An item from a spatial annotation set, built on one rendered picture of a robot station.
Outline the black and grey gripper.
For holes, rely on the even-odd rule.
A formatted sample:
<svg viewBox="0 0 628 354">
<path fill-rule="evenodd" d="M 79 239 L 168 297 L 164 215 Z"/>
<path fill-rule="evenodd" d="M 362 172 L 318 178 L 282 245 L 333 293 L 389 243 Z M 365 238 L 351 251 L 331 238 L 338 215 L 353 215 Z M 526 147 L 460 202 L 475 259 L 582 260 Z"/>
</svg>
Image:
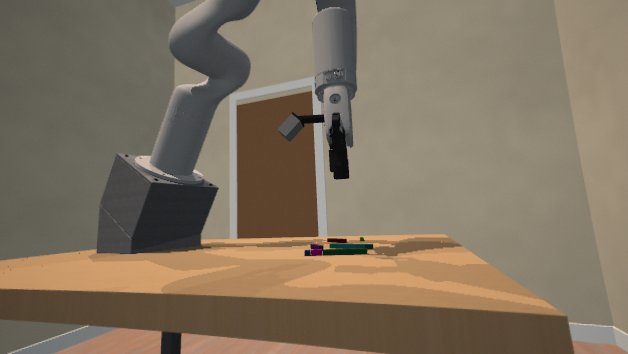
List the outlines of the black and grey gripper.
<svg viewBox="0 0 628 354">
<path fill-rule="evenodd" d="M 349 96 L 351 96 L 350 99 Z M 317 94 L 317 98 L 320 102 L 323 103 L 324 99 L 325 131 L 329 147 L 332 149 L 329 150 L 329 164 L 330 171 L 334 174 L 334 179 L 349 178 L 346 145 L 350 148 L 353 147 L 350 100 L 354 97 L 354 89 L 341 85 L 326 87 Z"/>
</svg>

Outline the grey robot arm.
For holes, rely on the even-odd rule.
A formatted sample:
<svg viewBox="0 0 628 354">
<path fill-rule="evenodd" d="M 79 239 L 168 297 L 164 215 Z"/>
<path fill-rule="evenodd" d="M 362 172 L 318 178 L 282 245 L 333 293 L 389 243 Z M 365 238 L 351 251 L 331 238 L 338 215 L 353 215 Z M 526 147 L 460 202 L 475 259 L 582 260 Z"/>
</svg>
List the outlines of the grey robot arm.
<svg viewBox="0 0 628 354">
<path fill-rule="evenodd" d="M 248 17 L 259 2 L 206 0 L 174 24 L 168 38 L 171 53 L 208 78 L 175 88 L 152 158 L 138 156 L 134 160 L 139 169 L 177 183 L 203 181 L 194 168 L 216 108 L 245 84 L 251 69 L 245 51 L 217 31 L 227 22 Z M 351 87 L 356 93 L 356 0 L 316 0 L 316 6 L 320 12 L 312 21 L 315 94 L 337 85 Z M 324 114 L 297 116 L 292 112 L 278 131 L 291 142 L 306 123 L 325 123 Z"/>
</svg>

